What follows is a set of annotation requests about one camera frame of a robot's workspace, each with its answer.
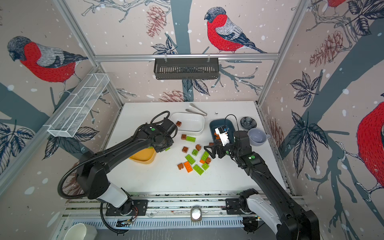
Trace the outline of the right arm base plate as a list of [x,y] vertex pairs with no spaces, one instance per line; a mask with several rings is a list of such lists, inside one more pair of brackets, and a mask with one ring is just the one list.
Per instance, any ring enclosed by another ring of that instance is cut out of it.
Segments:
[[239,199],[228,198],[225,199],[225,206],[222,210],[226,211],[227,215],[256,215],[250,210],[245,210],[245,207],[242,207]]

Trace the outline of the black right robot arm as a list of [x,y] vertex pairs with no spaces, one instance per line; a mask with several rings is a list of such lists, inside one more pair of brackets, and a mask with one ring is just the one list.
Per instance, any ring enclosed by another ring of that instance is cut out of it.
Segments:
[[245,213],[257,214],[276,234],[278,240],[319,240],[319,220],[313,211],[304,210],[278,183],[264,159],[252,150],[247,132],[235,131],[231,139],[228,128],[215,129],[214,144],[204,149],[211,158],[229,156],[261,188],[267,204],[258,191],[241,192],[239,203]]

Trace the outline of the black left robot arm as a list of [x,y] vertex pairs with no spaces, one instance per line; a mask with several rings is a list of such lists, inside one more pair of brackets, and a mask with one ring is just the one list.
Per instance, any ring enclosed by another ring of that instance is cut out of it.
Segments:
[[112,184],[107,174],[141,150],[152,147],[159,153],[168,149],[174,143],[172,134],[177,131],[176,124],[168,118],[139,126],[130,138],[82,162],[77,169],[77,183],[88,199],[108,203],[119,209],[121,215],[127,215],[133,207],[132,198]]

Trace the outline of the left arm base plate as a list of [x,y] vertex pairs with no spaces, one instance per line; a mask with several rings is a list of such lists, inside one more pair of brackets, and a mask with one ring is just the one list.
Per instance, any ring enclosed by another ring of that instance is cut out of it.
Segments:
[[120,217],[120,216],[145,216],[148,208],[148,200],[128,200],[120,208],[116,208],[111,204],[107,204],[106,216]]

